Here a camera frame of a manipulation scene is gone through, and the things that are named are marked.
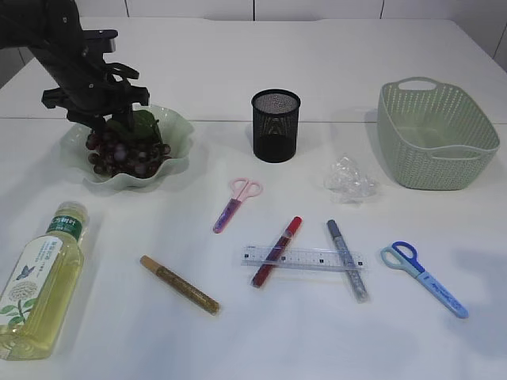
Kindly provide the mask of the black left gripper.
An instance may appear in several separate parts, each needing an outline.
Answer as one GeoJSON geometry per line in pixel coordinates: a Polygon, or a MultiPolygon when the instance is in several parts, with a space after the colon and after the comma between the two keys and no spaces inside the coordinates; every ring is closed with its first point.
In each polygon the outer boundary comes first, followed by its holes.
{"type": "Polygon", "coordinates": [[[133,133],[135,121],[132,105],[148,105],[146,87],[132,85],[126,78],[112,82],[86,82],[82,87],[59,87],[43,91],[46,108],[63,108],[71,122],[89,127],[101,134],[106,127],[103,116],[111,115],[109,129],[117,133],[133,133]]]}

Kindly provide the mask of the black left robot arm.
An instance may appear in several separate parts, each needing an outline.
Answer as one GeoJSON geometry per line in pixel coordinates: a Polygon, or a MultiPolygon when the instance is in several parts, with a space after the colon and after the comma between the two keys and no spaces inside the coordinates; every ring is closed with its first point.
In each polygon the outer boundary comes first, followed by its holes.
{"type": "Polygon", "coordinates": [[[133,131],[132,106],[149,103],[147,88],[130,83],[137,70],[104,60],[117,36],[114,29],[83,29],[74,1],[1,3],[2,48],[28,48],[58,85],[44,91],[44,106],[64,108],[68,120],[94,131],[105,129],[106,116],[133,131]]]}

